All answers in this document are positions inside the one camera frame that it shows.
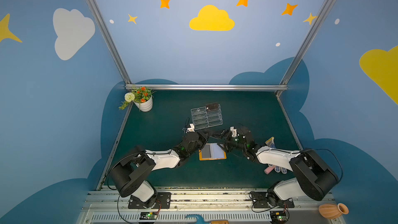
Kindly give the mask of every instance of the green mat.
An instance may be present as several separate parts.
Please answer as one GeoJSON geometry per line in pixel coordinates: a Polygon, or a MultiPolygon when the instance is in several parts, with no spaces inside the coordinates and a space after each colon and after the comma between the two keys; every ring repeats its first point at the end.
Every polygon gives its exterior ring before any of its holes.
{"type": "MultiPolygon", "coordinates": [[[[153,108],[149,112],[140,112],[133,106],[112,165],[139,144],[153,151],[174,147],[181,142],[182,128],[186,118],[191,117],[190,110],[212,102],[221,105],[224,122],[211,127],[212,130],[242,124],[261,145],[273,136],[277,148],[298,150],[273,92],[158,91],[154,93],[153,108]]],[[[272,171],[266,175],[264,169],[267,167],[248,161],[239,150],[227,153],[227,159],[212,161],[199,161],[196,152],[186,165],[153,171],[147,180],[159,187],[268,188],[276,181],[294,177],[290,171],[287,174],[272,171]]]]}

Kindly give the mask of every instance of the yellow cloud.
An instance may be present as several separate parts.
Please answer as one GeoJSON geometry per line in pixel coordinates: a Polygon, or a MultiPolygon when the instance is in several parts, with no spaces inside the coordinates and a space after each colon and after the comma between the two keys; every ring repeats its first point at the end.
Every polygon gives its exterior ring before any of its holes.
{"type": "Polygon", "coordinates": [[[370,50],[361,57],[359,65],[398,104],[398,46],[388,52],[370,50]]]}
{"type": "Polygon", "coordinates": [[[198,14],[198,17],[191,19],[189,27],[193,30],[231,30],[235,22],[228,17],[228,13],[219,10],[213,5],[206,5],[198,14]]]}

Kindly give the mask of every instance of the clay vase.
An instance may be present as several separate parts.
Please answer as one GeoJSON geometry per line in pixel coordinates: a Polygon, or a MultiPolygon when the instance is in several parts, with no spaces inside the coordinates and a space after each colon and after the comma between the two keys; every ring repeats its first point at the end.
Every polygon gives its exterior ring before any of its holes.
{"type": "Polygon", "coordinates": [[[331,203],[323,204],[319,206],[318,210],[321,216],[326,219],[336,219],[342,214],[348,214],[348,207],[343,203],[339,203],[338,205],[331,203]]]}

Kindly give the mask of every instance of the yellow star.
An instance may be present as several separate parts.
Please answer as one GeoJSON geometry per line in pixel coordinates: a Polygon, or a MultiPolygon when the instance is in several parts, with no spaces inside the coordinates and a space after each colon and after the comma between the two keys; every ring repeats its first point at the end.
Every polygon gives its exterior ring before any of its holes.
{"type": "Polygon", "coordinates": [[[160,7],[161,7],[161,8],[166,7],[167,9],[170,9],[170,8],[169,8],[169,1],[170,1],[170,0],[160,0],[160,2],[161,2],[160,7]]]}
{"type": "Polygon", "coordinates": [[[0,42],[3,39],[10,38],[17,42],[22,42],[19,38],[17,38],[11,31],[8,29],[8,22],[10,21],[10,15],[7,14],[3,20],[0,21],[0,42]]]}
{"type": "Polygon", "coordinates": [[[286,5],[286,10],[282,13],[282,15],[284,15],[284,14],[292,15],[293,10],[294,10],[296,7],[297,7],[297,5],[290,5],[290,4],[287,4],[287,5],[286,5]]]}
{"type": "Polygon", "coordinates": [[[239,0],[239,2],[238,2],[238,4],[236,5],[236,6],[239,6],[239,5],[244,5],[244,6],[248,6],[248,0],[239,0]]]}
{"type": "Polygon", "coordinates": [[[312,20],[314,20],[315,18],[316,18],[316,16],[313,16],[312,13],[310,12],[310,17],[307,18],[306,20],[304,20],[303,22],[309,22],[311,25],[312,20]]]}
{"type": "Polygon", "coordinates": [[[136,19],[137,17],[132,17],[132,16],[130,16],[130,14],[129,14],[129,17],[130,17],[130,19],[129,19],[127,22],[134,22],[135,24],[137,24],[137,23],[135,22],[135,19],[136,19]]]}

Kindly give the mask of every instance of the terracotta pot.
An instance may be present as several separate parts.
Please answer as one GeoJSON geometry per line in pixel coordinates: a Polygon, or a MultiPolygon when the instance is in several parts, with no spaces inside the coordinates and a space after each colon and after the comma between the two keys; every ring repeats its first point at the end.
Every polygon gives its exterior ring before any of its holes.
{"type": "Polygon", "coordinates": [[[343,203],[339,204],[323,204],[318,208],[321,216],[325,217],[326,219],[336,219],[342,214],[348,214],[348,207],[343,203]]]}
{"type": "Polygon", "coordinates": [[[144,103],[137,103],[134,102],[134,104],[138,107],[138,109],[142,112],[148,112],[149,110],[152,109],[152,96],[150,97],[149,100],[147,100],[144,103]]]}

